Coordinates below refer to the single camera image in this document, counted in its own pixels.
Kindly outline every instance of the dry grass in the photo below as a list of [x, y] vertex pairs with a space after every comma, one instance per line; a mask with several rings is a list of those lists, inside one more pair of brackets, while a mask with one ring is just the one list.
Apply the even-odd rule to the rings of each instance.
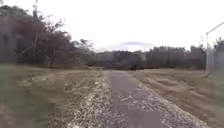
[[203, 77], [203, 71], [163, 69], [130, 74], [211, 127], [224, 127], [224, 89], [214, 79]]
[[5, 128], [65, 128], [102, 75], [90, 70], [24, 66], [1, 66], [0, 71], [0, 106], [3, 103], [13, 113], [5, 114], [13, 118]]

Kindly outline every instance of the pole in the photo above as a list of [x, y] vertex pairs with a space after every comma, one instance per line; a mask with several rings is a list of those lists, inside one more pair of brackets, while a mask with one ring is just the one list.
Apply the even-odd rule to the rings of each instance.
[[[207, 66], [210, 66], [210, 68], [207, 67], [207, 70], [208, 70], [208, 73], [206, 74], [206, 77], [208, 77], [210, 74], [211, 74], [211, 70], [214, 69], [214, 64], [215, 64], [215, 61], [214, 61], [214, 51], [212, 51], [212, 46], [209, 45], [209, 42], [208, 42], [208, 34], [210, 34], [211, 32], [213, 32], [215, 29], [217, 29], [218, 27], [222, 26], [224, 24], [224, 22], [222, 22], [221, 24], [219, 24], [218, 26], [214, 27], [213, 29], [211, 29], [210, 31], [208, 31], [206, 33], [206, 40], [207, 40]], [[212, 55], [209, 55], [208, 56], [208, 50], [209, 48], [211, 49], [211, 53]]]

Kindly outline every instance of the vegetation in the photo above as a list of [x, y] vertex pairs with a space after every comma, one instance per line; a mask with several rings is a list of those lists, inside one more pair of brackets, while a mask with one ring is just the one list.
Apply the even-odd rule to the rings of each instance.
[[66, 128], [102, 75], [8, 64], [0, 65], [0, 72], [2, 128]]
[[112, 51], [98, 53], [95, 65], [114, 69], [182, 68], [205, 69], [205, 48], [191, 46], [190, 50], [176, 47], [154, 47], [149, 52]]
[[1, 56], [16, 63], [44, 67], [72, 67], [87, 62], [88, 42], [72, 41], [71, 36], [59, 28], [62, 21], [53, 23], [49, 17], [33, 15], [18, 7], [0, 7], [1, 49], [10, 47]]

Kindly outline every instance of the paved road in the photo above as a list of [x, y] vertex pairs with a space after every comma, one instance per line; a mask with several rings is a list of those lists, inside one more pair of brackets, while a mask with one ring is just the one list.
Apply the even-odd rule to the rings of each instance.
[[123, 71], [104, 71], [68, 128], [208, 128]]

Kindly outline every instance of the gravel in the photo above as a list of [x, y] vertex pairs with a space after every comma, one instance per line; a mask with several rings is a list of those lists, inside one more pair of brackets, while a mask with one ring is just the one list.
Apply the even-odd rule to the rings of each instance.
[[138, 114], [153, 112], [158, 113], [161, 128], [208, 128], [207, 124], [136, 82], [124, 72], [113, 71], [105, 75], [109, 81], [102, 78], [95, 83], [97, 87], [94, 92], [86, 97], [79, 110], [75, 110], [74, 120], [67, 128], [131, 128], [130, 121], [141, 120], [137, 117]]

